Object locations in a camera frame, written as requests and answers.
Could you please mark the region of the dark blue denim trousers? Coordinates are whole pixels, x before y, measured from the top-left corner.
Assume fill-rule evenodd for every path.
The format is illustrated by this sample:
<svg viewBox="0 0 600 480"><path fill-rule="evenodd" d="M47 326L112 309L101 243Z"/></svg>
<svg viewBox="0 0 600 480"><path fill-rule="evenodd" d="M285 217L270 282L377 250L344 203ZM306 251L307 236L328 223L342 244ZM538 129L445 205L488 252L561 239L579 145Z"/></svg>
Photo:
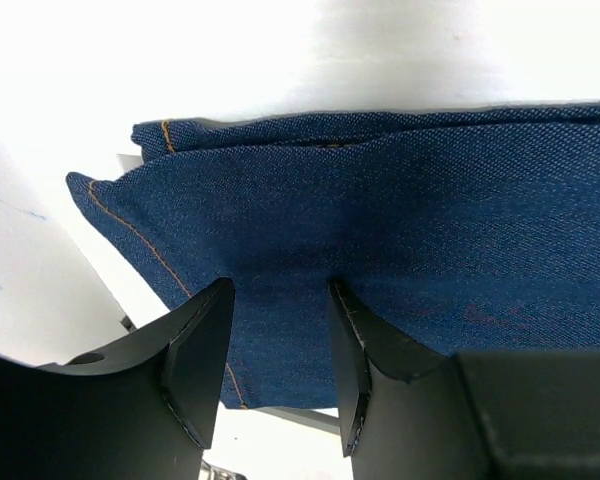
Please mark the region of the dark blue denim trousers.
<svg viewBox="0 0 600 480"><path fill-rule="evenodd" d="M143 162L66 178L176 308L236 287L221 400L335 404L327 282L443 354L600 348L600 103L137 124Z"/></svg>

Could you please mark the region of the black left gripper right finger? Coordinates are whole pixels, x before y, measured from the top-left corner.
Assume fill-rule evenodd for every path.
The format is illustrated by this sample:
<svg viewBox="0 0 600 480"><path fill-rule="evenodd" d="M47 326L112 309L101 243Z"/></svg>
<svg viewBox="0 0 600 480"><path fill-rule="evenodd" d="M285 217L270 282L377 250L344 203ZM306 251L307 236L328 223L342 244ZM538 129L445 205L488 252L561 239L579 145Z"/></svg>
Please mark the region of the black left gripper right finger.
<svg viewBox="0 0 600 480"><path fill-rule="evenodd" d="M600 479L600 350L443 356L328 284L357 479Z"/></svg>

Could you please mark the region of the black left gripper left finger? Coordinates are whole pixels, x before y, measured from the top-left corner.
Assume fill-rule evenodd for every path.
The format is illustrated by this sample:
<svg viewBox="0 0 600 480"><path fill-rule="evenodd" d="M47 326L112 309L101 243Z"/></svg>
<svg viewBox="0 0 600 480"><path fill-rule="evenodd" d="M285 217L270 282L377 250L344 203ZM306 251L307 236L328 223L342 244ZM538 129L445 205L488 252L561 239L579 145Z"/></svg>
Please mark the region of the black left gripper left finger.
<svg viewBox="0 0 600 480"><path fill-rule="evenodd" d="M211 447L235 288L64 365L0 356L0 479L195 479Z"/></svg>

